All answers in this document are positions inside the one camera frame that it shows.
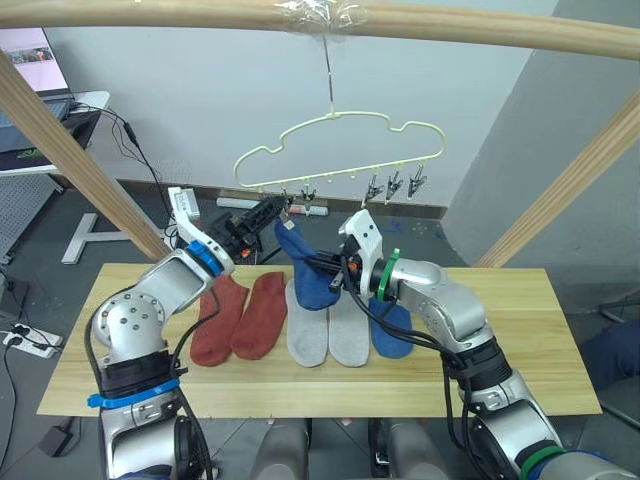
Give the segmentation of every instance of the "clothes hanger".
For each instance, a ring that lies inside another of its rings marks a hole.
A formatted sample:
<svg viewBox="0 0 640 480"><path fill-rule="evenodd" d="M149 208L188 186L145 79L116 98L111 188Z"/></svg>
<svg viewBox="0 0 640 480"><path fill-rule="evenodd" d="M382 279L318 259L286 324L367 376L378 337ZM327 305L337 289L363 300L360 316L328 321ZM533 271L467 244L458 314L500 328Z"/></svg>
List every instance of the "clothes hanger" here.
<svg viewBox="0 0 640 480"><path fill-rule="evenodd" d="M293 127L285 130L284 132L282 132L280 134L279 137L279 145L277 147L271 148L268 147L266 145L261 145L259 147L256 147L252 150L249 150L248 152L244 153L243 155L240 156L240 158L238 158L238 160L236 160L236 162L233 165L233 178L235 179L235 181L238 183L238 185L245 187L245 188L258 188L259 190L263 190L264 187L269 186L269 185L280 185L281 187L286 187L287 184L292 183L292 182L304 182L305 184L309 184L309 181L315 178L326 178L328 183L333 182L333 178L335 176L338 175L349 175L352 179L355 178L356 173L361 172L361 171L365 171L365 170L372 170L372 171L377 171L380 168L383 167L393 167L395 166L396 168L400 168L401 165L404 165L406 163L414 163L414 162L418 162L420 164L420 166L424 165L424 162L427 160L430 160L432 158L436 158L439 157L440 155L442 155L442 152L444 152L445 149L445 145L446 145L446 141L447 141L447 137L445 135L445 133L442 131L442 129L440 129L440 127L438 127L437 125L434 125L432 123L427 123L427 122L419 122L417 120L410 120L408 122L405 122L401 127L394 127L391 121L391 117L389 117L388 115L384 114L384 113L379 113L379 112L366 112L366 111L344 111L344 112L336 112L335 111L335 107L334 107L334 101L333 101L333 74L331 72L331 63L329 62L329 50L327 48L327 38L325 35L322 36L322 43L323 43L323 47L324 47L324 55L325 55L325 60L326 60L326 64L327 64L327 75L328 75L328 79L329 79L329 113L327 113L326 115L323 115L321 117L317 117L317 118L312 118L311 120L307 120L306 122L302 122L299 123L298 125L294 125ZM376 163L376 164L371 164L371 165L365 165L362 167L354 167L354 168L345 168L342 170L334 170L334 171L329 171L329 172L323 172L323 173L315 173L315 174L311 174L311 175L300 175L297 177L288 177L288 178L280 178L277 180L270 180L267 182L258 182L258 183L242 183L240 181L240 179L238 178L238 169L240 167L240 165L242 165L242 163L247 160L249 157L255 155L256 153L259 152L267 152L269 154L275 155L277 153L280 153L282 150L284 150L285 148L285 140L286 138L291 135L292 133L311 126L311 125L315 125L317 123L321 123L321 122L326 122L326 121L331 121L331 120L337 120L339 118L344 118L344 117L353 117L353 116L357 116L357 117L375 117L375 118L380 118L382 120L385 121L386 123L386 127L387 130L393 133L403 133L407 127L409 126L417 126L417 127L423 127L423 128L428 128L431 130L434 130L436 133L438 133L438 135L440 136L440 140L441 140L441 146L440 146L440 150L438 150L436 153L433 154L429 154L429 155L423 155L420 157L414 157L414 158L406 158L403 160L394 160L394 161L389 161L389 162L383 162L383 163Z"/></svg>

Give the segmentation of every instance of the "wooden tabletop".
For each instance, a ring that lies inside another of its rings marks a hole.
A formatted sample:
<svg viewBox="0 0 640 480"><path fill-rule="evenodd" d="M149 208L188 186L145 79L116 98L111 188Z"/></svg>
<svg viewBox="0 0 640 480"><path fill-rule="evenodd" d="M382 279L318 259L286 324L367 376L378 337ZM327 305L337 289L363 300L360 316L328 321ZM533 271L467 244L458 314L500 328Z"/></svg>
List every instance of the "wooden tabletop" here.
<svg viewBox="0 0 640 480"><path fill-rule="evenodd" d="M97 416L86 405L97 391L82 334L95 308L114 292L136 282L149 268L140 264L105 264L82 308L62 357L44 394L39 414ZM239 266L236 282L251 287L269 271L292 267ZM566 320L544 270L451 268L450 277L470 287L483 301L491 326L511 366L549 415L600 413L600 406ZM172 317L164 330L171 348L198 317L198 302ZM424 330L412 318L413 327ZM371 347L366 366L346 368L331 355L315 368L304 368L289 355L286 322L274 349L257 361L232 355L216 367L194 365L189 344L182 354L189 373L182 385L199 417L442 417L445 415L438 355L414 347L400 360L383 358ZM460 402L454 393L455 411Z"/></svg>

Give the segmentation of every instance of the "black cable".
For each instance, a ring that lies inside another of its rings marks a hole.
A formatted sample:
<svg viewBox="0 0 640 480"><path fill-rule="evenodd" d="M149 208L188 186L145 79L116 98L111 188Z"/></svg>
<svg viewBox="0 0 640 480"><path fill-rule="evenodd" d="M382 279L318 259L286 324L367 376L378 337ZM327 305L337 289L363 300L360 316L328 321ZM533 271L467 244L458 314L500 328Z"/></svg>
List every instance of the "black cable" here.
<svg viewBox="0 0 640 480"><path fill-rule="evenodd" d="M191 336L191 334L193 332L196 331L196 329L199 326L201 326L202 324L208 322L213 317L218 315L218 313L220 313L220 300L218 299L218 295L216 294L216 292L215 292L215 290L213 288L210 289L210 292L211 292L211 295L213 295L213 298L216 300L216 309L210 315L207 315L206 317L203 317L203 318L199 319L196 323L194 323L189 328L187 328L187 330L182 334L182 337L180 337L180 340L178 340L178 344L176 345L176 348L173 350L173 356L171 357L171 365L169 366L169 373L174 378L178 378L178 376L179 376L178 372L176 371L176 365L177 365L177 362L179 360L180 352L182 351L182 347L184 347L184 344L186 343L188 338Z"/></svg>
<svg viewBox="0 0 640 480"><path fill-rule="evenodd" d="M464 400L462 401L462 443L464 445L464 451L467 454L467 458L471 462L473 469L480 475L482 480L492 480L489 475L478 463L473 450L471 448L471 437L469 434L469 404L471 404L471 380L465 378L464 380Z"/></svg>
<svg viewBox="0 0 640 480"><path fill-rule="evenodd" d="M449 383L449 375L447 374L447 368L444 364L444 360L442 363L442 377L444 379L444 404L447 410L447 430L449 431L449 438L451 439L451 443L455 445L458 450L464 451L464 446L458 440L458 436L456 435L456 430L453 425L453 406L451 405L451 385Z"/></svg>
<svg viewBox="0 0 640 480"><path fill-rule="evenodd" d="M0 472L2 472L2 467L4 467L4 461L7 458L7 451L9 450L9 444L11 443L11 437L13 436L13 421L16 416L16 405L18 404L18 395L16 393L16 386L13 383L13 377L11 376L11 371L9 370L9 364L7 363L7 352L11 348L11 340L9 341L9 345L4 349L2 353L2 362L4 363L4 368L7 371L7 377L9 377L9 385L11 385L11 392L13 394L13 406L11 407L11 417L9 417L9 428L7 430L7 440L4 444L4 449L2 451L2 458L0 458Z"/></svg>
<svg viewBox="0 0 640 480"><path fill-rule="evenodd" d="M395 337L399 340L412 343L414 345L418 345L424 348L428 348L431 350L436 350L441 353L443 362L442 362L442 374L444 378L444 395L445 395L445 403L447 408L447 429L449 430L449 436L451 437L451 441L454 445L460 449L462 449L471 462L473 469L476 471L478 475L482 478L482 480L491 480L489 475L484 471L481 465L478 462L475 454L473 453L471 447L471 437L469 433L469 405L471 403L471 380L468 378L464 379L464 398L462 400L462 419L461 419L461 429L462 429L462 445L458 440L455 429L453 425L453 408L451 406L451 391L449 385L449 375L447 374L447 366L445 364L445 358L448 360L453 366L463 366L463 363L460 361L458 356L453 353L448 348L442 346L434 337L431 335L423 334L422 332L418 332L416 330L406 330L395 325L392 325L384 320L384 315L377 317L374 315L364 304L360 296L357 294L356 289L351 280L349 268L347 266L347 258L343 255L340 257L340 266L342 270L342 274L344 277L344 284L353 298L353 301L356 305L374 322L376 322L382 330L388 335Z"/></svg>
<svg viewBox="0 0 640 480"><path fill-rule="evenodd" d="M76 447L80 444L80 440L82 439L82 417L71 417L72 420L78 420L78 433L76 434L76 441L73 442L73 444L71 445L67 445L64 450L62 451L62 453L60 455L58 455L58 458L60 457L66 457L67 455L69 455L73 450L76 449Z"/></svg>
<svg viewBox="0 0 640 480"><path fill-rule="evenodd" d="M198 418L196 417L195 413L193 413L191 405L189 405L187 397L184 395L184 392L180 387L176 388L176 395L178 397L178 401L182 405L182 408L184 408L184 411L187 413L187 417L189 417L189 419L191 420L191 424L196 431L196 437L198 438L198 447L200 449L200 457L202 458L202 461L204 463L204 471L207 476L207 480L213 480L213 467L211 465L211 457L209 456L209 447L207 445L207 439L204 437L202 426L200 426Z"/></svg>
<svg viewBox="0 0 640 480"><path fill-rule="evenodd" d="M111 135L113 136L113 140L116 143L116 145L118 146L118 150L120 150L120 154L124 157L127 158L131 158L133 160L135 160L138 163L141 163L143 165L145 165L148 170L149 173L151 173L151 176L153 177L153 182L158 190L158 195L160 197L160 200L162 202L162 206L164 207L165 212L167 213L167 215L169 216L169 218L173 217L173 214L171 213L171 209L169 208L169 205L166 201L166 199L164 198L164 194L162 191L162 187L160 185L160 175L158 173L158 171L153 168L151 166L151 164L149 163L149 161L147 160L147 157L145 156L144 152L142 151L142 147L140 146L140 143L138 142L135 134L133 133L133 129L131 127L131 124L129 122L127 122L122 116L118 115L116 112L114 112L113 110L109 109L106 110L104 108L98 108L98 107L93 107L91 105L87 105L86 103L82 103L82 102L75 102L76 105L80 105L83 107L86 107L87 109L91 109L94 111L99 111L105 115L107 115L112 121L113 121L113 125L111 125ZM124 142L124 137L122 135L122 129L120 127L120 124L118 124L118 120L122 123L122 127L125 129L125 132L127 134L127 137L129 138L129 141L131 141L131 143L136 147L136 149L140 152L140 155L142 157L142 160L137 158L137 155L135 154L135 152L133 152L129 147L126 146L125 142ZM122 143L122 147L120 146L120 143L118 143L118 140L116 139L115 136L115 127L118 127L118 132L120 135L120 142ZM123 152L122 148L126 149L129 154L126 154Z"/></svg>
<svg viewBox="0 0 640 480"><path fill-rule="evenodd" d="M385 333L388 333L392 337L395 337L399 340L403 340L405 342L412 343L414 345L419 345L421 347L428 348L431 350L436 350L442 353L443 355L445 355L446 357L448 357L452 362L458 363L457 356L453 352L451 352L451 350L440 345L440 343L431 335L424 332L419 332L417 330L409 330L409 329L396 327L395 325L389 322L386 322L384 321L384 319L381 319L378 316L374 315L367 308L367 306L364 304L364 302L362 301L362 299L360 298L360 296L355 290L355 287L353 285L353 282L351 280L351 276L349 273L349 267L347 266L346 257L344 256L340 257L340 266L342 269L345 286L347 288L347 291L351 295L351 298L353 298L353 301L360 308L360 310L362 310L367 315L367 317L369 317L371 320L373 320L378 325L380 325L380 327L382 327Z"/></svg>
<svg viewBox="0 0 640 480"><path fill-rule="evenodd" d="M25 324L29 327L29 329L30 329L32 332L35 332L35 333L37 333L38 335L40 335L40 337L42 337L42 338L44 339L44 342L45 342L45 343L42 343L42 342L36 342L36 341L34 341L34 340L31 340L30 338L27 338L27 336L26 336L26 335L24 335L24 334L22 334L22 333L20 333L20 332L13 332L13 331L12 331L11 333L15 333L16 335L20 335L20 336L21 336L22 338L24 338L27 342L30 342L32 345L34 345L34 346L36 346L36 347L40 347L40 348L42 348L42 347L45 347L45 348L47 348L47 347L51 347L51 348L53 348L54 350L56 350L57 352L61 352L61 351L62 351L62 346L60 346L60 345L53 345L53 344L49 341L49 339L44 335L44 333L42 333L42 332L40 332L39 330L35 329L35 328L33 327L33 325L31 325L31 319L29 318L29 315L27 315L27 312L26 312L26 310L24 309L24 307L18 303L18 299L16 298L15 293L13 293L13 290L8 290L8 291L9 291L9 294L11 295L11 298L13 299L13 303L15 303L15 304L18 306L18 308L20 309L20 314L21 314L22 316L24 316L24 318L25 318L25 320L26 320ZM11 323L10 325L11 325L11 327L12 327L12 330L16 328L16 325L15 325L15 324Z"/></svg>
<svg viewBox="0 0 640 480"><path fill-rule="evenodd" d="M100 368L98 367L98 362L96 361L95 354L93 353L93 345L91 345L91 325L93 323L93 317L100 307L96 308L95 311L89 317L89 321L87 325L84 327L84 351L87 354L87 359L89 360L89 365L91 365L91 371L93 372L93 377L96 379L96 385L98 386L98 392L100 395L104 393L102 390L102 380L100 377Z"/></svg>

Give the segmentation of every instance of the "plastic wrap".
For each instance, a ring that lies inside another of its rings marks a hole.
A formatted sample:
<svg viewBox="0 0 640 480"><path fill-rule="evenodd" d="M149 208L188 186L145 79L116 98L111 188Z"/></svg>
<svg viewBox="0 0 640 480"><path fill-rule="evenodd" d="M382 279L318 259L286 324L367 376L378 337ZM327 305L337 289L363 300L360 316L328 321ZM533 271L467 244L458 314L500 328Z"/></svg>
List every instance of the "plastic wrap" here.
<svg viewBox="0 0 640 480"><path fill-rule="evenodd" d="M367 21L362 4L351 0L289 0L276 3L287 30L303 33L348 33Z"/></svg>

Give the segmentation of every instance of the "red sock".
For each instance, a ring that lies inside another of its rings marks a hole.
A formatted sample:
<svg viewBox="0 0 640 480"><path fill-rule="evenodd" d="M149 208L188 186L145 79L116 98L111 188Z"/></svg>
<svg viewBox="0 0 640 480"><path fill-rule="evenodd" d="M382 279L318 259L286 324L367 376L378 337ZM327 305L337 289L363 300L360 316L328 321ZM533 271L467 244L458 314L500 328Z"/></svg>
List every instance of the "red sock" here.
<svg viewBox="0 0 640 480"><path fill-rule="evenodd" d="M198 327L191 340L191 360L203 367L224 362L231 354L231 335L242 316L249 289L241 287L229 275L216 279L213 290L220 299L220 313ZM200 297L200 318L215 312L211 292Z"/></svg>
<svg viewBox="0 0 640 480"><path fill-rule="evenodd" d="M253 284L249 305L233 332L233 353L247 360L264 357L276 344L286 315L284 276L265 273Z"/></svg>

